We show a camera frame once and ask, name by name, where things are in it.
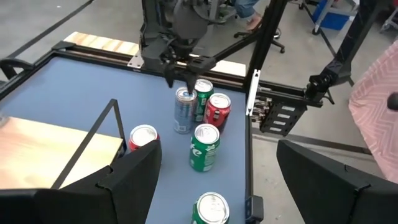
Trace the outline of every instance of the wooden plank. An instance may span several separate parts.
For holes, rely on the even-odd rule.
[[[70,34],[64,41],[75,43],[77,45],[91,47],[94,49],[103,49],[111,52],[117,52],[127,55],[135,55],[139,51],[139,45],[117,39],[109,39],[107,37],[99,37],[91,34],[83,34],[74,32]],[[246,76],[246,66],[242,63],[220,61],[217,66],[212,69],[215,72],[228,73],[240,77]]]
[[[86,134],[10,117],[0,128],[0,189],[50,188]],[[95,134],[62,187],[109,165],[122,141]]]

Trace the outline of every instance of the silver soda can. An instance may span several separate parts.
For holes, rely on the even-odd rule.
[[[197,103],[197,92],[190,95],[186,87],[180,87],[175,92],[174,130],[180,134],[187,134],[193,127],[193,112]]]

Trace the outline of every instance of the soda can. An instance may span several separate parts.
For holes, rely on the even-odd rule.
[[[190,95],[186,87],[180,87],[175,92],[174,130],[187,134],[193,127],[193,111],[197,103],[197,92]]]
[[[228,224],[229,206],[216,192],[207,192],[193,204],[191,224]]]
[[[220,146],[220,132],[212,124],[201,124],[191,137],[190,164],[198,172],[209,171]]]
[[[160,136],[154,127],[147,124],[138,125],[130,132],[130,150],[135,151],[155,139],[159,140]]]
[[[209,80],[200,78],[195,84],[195,90],[198,93],[198,99],[197,107],[193,114],[193,120],[196,122],[202,122],[203,115],[205,114],[206,102],[214,93],[213,84]]]
[[[206,114],[203,121],[224,131],[228,115],[231,112],[231,99],[223,93],[214,93],[206,104]]]

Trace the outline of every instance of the gray floor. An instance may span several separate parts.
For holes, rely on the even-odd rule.
[[[267,1],[262,0],[256,6],[259,12],[264,10]],[[7,56],[84,2],[85,0],[0,1],[0,30],[3,31],[0,34],[0,57]],[[73,31],[138,42],[139,28],[142,24],[141,13],[140,1],[96,0],[21,54],[19,58],[33,62]],[[341,32],[324,30],[335,49],[343,40],[348,26],[349,24]],[[392,44],[394,38],[391,35],[378,33],[380,26],[379,23],[375,23],[354,59],[352,64],[354,81],[359,80],[370,64]],[[286,53],[280,54],[278,49],[272,46],[263,66],[261,78],[305,86],[308,76],[319,73],[332,59],[331,53],[320,35],[311,34],[313,22],[305,11],[298,9],[296,4],[288,4],[279,27],[282,30],[279,41],[286,45]],[[209,43],[209,53],[213,54],[235,42],[233,34],[241,29],[236,21],[218,26],[212,42]],[[230,56],[228,60],[248,64],[253,47],[253,45],[246,47]],[[331,93],[336,105],[326,102],[322,109],[309,108],[294,127],[292,134],[364,147],[364,141],[347,107],[350,92],[351,87],[348,84],[332,88]],[[265,199],[267,221],[264,223],[300,223],[302,222],[300,214],[280,176],[275,160],[276,144],[269,142],[270,139],[266,140],[259,136],[254,139],[255,191]],[[319,149],[316,146],[309,147],[381,176],[370,156],[350,154],[335,149]]]

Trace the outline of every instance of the black clamp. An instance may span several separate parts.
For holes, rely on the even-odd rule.
[[[252,195],[246,199],[246,223],[260,223],[264,219],[264,204],[260,196]]]
[[[34,66],[29,62],[16,58],[4,58],[0,60],[0,69],[8,80],[17,75],[15,68],[21,68],[27,71],[33,70]]]

